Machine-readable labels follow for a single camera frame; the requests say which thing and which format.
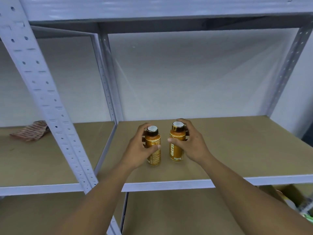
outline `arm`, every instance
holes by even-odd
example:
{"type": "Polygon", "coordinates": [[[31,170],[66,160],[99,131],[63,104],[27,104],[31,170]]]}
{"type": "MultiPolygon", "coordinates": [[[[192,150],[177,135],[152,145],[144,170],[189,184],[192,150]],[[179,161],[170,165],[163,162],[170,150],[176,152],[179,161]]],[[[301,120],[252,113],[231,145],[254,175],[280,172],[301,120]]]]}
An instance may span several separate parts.
{"type": "Polygon", "coordinates": [[[313,225],[309,221],[218,161],[192,123],[178,120],[186,124],[190,136],[185,142],[174,138],[168,141],[185,150],[206,171],[245,234],[312,234],[313,225]]]}
{"type": "Polygon", "coordinates": [[[107,232],[127,177],[160,146],[148,149],[143,146],[142,136],[148,126],[151,125],[145,123],[139,126],[121,161],[87,194],[84,202],[57,229],[55,235],[102,235],[107,232]]]}

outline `striped cloth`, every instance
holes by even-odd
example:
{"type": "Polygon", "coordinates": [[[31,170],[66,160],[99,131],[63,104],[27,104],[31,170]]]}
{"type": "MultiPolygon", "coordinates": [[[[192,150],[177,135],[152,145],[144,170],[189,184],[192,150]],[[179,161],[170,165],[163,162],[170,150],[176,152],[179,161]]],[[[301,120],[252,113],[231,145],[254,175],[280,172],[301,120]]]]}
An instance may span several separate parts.
{"type": "Polygon", "coordinates": [[[44,120],[33,122],[31,125],[26,126],[20,131],[10,134],[12,137],[21,139],[23,141],[37,141],[46,133],[49,133],[50,129],[44,120]]]}

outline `bottle cap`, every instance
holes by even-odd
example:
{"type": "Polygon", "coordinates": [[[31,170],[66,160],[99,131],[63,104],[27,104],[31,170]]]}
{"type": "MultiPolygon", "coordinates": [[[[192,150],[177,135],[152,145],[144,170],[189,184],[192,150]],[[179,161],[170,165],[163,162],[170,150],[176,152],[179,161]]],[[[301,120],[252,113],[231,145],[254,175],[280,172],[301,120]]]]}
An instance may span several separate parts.
{"type": "Polygon", "coordinates": [[[157,136],[159,134],[159,130],[157,126],[152,125],[152,126],[147,127],[147,134],[149,136],[157,136]]]}
{"type": "Polygon", "coordinates": [[[182,132],[185,130],[185,124],[181,121],[175,121],[172,124],[172,130],[175,132],[182,132]]]}

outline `person's right forearm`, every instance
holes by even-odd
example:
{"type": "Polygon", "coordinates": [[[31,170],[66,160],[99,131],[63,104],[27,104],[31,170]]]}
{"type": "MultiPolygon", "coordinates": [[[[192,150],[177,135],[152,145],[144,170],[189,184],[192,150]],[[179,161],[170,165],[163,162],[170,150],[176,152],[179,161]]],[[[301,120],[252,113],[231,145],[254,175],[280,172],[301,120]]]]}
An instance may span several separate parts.
{"type": "Polygon", "coordinates": [[[267,195],[210,153],[199,163],[247,235],[312,234],[313,226],[282,202],[267,195]]]}

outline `person's left forearm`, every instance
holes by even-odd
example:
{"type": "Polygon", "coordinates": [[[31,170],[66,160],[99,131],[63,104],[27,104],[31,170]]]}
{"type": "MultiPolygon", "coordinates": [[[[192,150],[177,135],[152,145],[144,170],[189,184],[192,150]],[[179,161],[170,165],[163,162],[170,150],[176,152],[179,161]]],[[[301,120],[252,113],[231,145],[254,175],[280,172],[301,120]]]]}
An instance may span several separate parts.
{"type": "Polygon", "coordinates": [[[119,162],[86,196],[84,203],[55,234],[105,234],[117,205],[123,185],[132,172],[126,163],[119,162]]]}

